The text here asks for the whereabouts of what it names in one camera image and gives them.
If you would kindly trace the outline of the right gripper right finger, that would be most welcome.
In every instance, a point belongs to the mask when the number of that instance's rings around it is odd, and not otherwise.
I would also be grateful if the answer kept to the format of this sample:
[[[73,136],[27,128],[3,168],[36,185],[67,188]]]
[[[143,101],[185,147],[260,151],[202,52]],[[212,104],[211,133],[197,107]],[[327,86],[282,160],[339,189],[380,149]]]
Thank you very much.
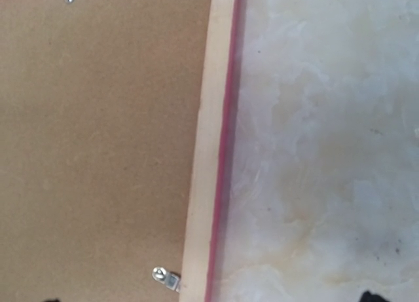
[[[359,299],[359,302],[389,302],[389,301],[377,293],[371,293],[370,291],[365,291],[362,293]]]

